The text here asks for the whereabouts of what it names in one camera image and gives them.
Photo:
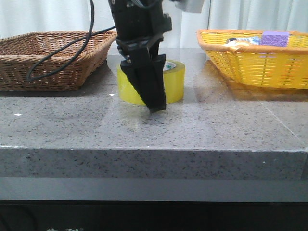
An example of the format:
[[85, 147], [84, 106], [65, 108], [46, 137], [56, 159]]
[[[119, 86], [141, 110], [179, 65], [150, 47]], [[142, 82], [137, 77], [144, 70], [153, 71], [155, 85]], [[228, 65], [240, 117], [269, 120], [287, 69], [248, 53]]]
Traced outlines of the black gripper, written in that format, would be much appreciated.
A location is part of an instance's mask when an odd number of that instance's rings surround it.
[[163, 34], [172, 30], [161, 0], [108, 1], [117, 31], [120, 67], [151, 113], [165, 110], [165, 54], [158, 54]]

